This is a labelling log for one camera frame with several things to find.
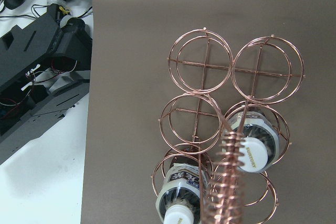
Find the tea bottle far corner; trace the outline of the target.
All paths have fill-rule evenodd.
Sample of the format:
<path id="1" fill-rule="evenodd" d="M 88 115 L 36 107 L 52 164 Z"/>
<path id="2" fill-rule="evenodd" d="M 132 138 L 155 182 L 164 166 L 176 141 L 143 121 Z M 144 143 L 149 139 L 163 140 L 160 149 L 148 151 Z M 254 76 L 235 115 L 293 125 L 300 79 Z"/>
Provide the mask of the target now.
<path id="1" fill-rule="evenodd" d="M 174 163 L 168 170 L 155 206 L 162 223 L 201 223 L 200 181 L 208 184 L 205 166 Z"/>

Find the copper wire bottle basket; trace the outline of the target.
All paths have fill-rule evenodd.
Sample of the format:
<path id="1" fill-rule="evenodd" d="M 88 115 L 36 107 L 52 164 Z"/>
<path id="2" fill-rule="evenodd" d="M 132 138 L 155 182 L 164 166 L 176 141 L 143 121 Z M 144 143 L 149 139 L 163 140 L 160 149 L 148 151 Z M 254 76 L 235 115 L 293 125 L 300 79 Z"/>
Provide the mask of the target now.
<path id="1" fill-rule="evenodd" d="M 301 53 L 272 35 L 253 39 L 233 56 L 223 37 L 202 28 L 180 36 L 167 60 L 182 94 L 165 105 L 159 118 L 169 150 L 151 175 L 156 199 L 174 163 L 205 166 L 207 186 L 199 179 L 201 223 L 252 222 L 252 216 L 244 217 L 245 210 L 260 211 L 259 222 L 267 222 L 277 210 L 278 195 L 267 169 L 240 170 L 244 121 L 249 110 L 265 114 L 279 134 L 279 158 L 272 165 L 278 163 L 290 134 L 273 106 L 300 88 L 305 75 Z"/>

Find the tea bottle middle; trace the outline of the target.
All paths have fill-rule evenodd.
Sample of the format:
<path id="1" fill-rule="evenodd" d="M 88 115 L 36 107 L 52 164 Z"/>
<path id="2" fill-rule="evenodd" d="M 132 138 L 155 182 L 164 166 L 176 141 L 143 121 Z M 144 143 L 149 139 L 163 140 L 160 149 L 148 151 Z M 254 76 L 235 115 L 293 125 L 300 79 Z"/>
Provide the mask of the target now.
<path id="1" fill-rule="evenodd" d="M 279 158 L 279 134 L 261 110 L 249 110 L 243 127 L 243 142 L 239 151 L 243 156 L 240 170 L 248 173 L 261 173 Z"/>

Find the black equipment case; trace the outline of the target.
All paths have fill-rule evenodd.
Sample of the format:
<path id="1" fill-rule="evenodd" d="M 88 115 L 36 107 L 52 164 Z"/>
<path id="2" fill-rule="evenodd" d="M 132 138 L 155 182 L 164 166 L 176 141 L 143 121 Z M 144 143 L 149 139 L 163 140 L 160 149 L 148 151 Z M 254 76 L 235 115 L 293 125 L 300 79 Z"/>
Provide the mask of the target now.
<path id="1" fill-rule="evenodd" d="M 89 92 L 85 21 L 41 15 L 1 37 L 1 161 L 41 137 Z"/>

